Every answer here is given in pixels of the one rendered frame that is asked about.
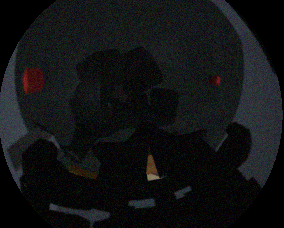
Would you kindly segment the orange rectangular bar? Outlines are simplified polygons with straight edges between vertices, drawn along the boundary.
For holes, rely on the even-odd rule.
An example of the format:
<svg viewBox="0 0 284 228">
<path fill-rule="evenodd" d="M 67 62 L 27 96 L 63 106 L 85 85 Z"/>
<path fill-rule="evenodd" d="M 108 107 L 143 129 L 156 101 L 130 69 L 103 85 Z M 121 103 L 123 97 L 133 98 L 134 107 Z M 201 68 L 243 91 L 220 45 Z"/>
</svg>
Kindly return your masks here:
<svg viewBox="0 0 284 228">
<path fill-rule="evenodd" d="M 71 173 L 73 174 L 77 174 L 77 175 L 81 175 L 81 176 L 86 176 L 86 178 L 90 178 L 90 179 L 97 179 L 97 174 L 95 173 L 95 171 L 90 171 L 90 170 L 83 170 L 81 168 L 77 168 L 77 166 L 72 166 L 70 164 L 69 171 L 71 171 Z"/>
</svg>

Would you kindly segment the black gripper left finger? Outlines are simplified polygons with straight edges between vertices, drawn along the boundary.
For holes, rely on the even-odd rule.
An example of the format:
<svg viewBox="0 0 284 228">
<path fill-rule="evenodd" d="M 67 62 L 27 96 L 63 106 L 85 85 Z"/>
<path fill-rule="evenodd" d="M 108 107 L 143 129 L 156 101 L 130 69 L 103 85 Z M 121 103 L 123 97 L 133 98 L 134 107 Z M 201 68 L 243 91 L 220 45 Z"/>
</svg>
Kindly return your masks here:
<svg viewBox="0 0 284 228">
<path fill-rule="evenodd" d="M 142 163 L 143 175 L 146 175 L 147 171 L 147 159 L 148 159 L 148 140 L 146 133 L 146 124 L 141 121 L 136 131 L 128 138 L 127 141 L 121 141 L 121 143 L 97 143 L 92 146 L 93 154 L 95 154 L 97 160 L 110 161 L 110 163 Z"/>
</svg>

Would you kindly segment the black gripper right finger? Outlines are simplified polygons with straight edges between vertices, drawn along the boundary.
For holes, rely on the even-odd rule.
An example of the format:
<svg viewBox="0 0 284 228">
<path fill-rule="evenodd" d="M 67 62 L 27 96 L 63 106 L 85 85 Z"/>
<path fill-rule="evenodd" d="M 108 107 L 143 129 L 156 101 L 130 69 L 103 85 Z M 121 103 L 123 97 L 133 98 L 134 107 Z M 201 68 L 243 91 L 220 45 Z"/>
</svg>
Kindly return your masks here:
<svg viewBox="0 0 284 228">
<path fill-rule="evenodd" d="M 146 124 L 148 146 L 151 149 L 152 159 L 156 163 L 154 165 L 156 165 L 159 178 L 166 178 L 167 170 L 171 166 L 178 149 L 196 144 L 198 141 L 206 141 L 208 134 L 208 130 L 202 129 L 178 136 L 157 128 L 147 120 L 144 120 L 144 124 Z"/>
</svg>

